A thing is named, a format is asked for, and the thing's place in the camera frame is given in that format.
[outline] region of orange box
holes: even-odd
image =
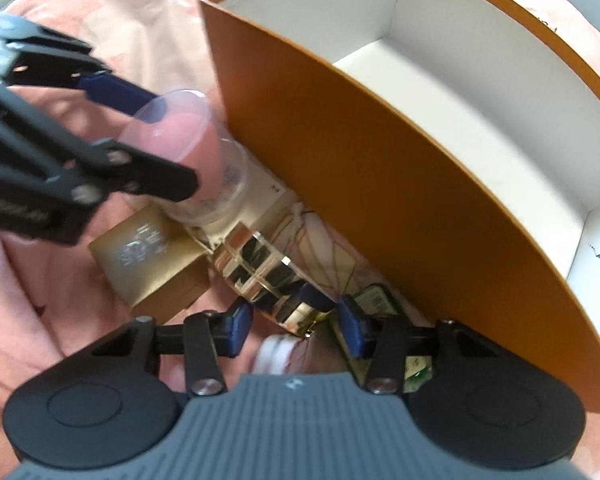
[[[425,316],[461,320],[600,412],[597,261],[581,242],[600,207],[599,76],[512,0],[202,12],[237,139]],[[566,279],[578,258],[581,288]]]

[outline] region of clear plastic cup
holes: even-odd
[[[221,219],[246,191],[246,150],[214,121],[201,92],[177,90],[155,98],[119,140],[196,170],[200,186],[192,197],[177,203],[153,199],[183,224],[203,226]],[[148,203],[146,197],[127,195],[126,200],[135,209]]]

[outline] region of pink cloth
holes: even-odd
[[[517,1],[556,28],[600,74],[600,34],[571,4]],[[154,91],[197,88],[213,97],[217,93],[195,2],[17,0],[9,11],[94,41],[97,56],[106,58],[122,76]],[[146,35],[143,25],[155,32]],[[89,140],[117,137],[127,122],[120,114],[85,102],[75,92],[23,89],[21,93]],[[128,319],[128,311],[96,268],[87,244],[129,214],[121,197],[113,196],[74,248],[0,235],[0,413],[10,392],[27,378]],[[232,297],[222,283],[215,283],[192,310],[225,308]],[[257,319],[240,358],[223,363],[231,384],[250,368],[255,351],[271,330],[270,324]],[[181,388],[181,361],[165,359],[161,377]],[[592,478],[600,479],[600,415],[589,417],[576,461]],[[0,478],[16,465],[0,426]]]

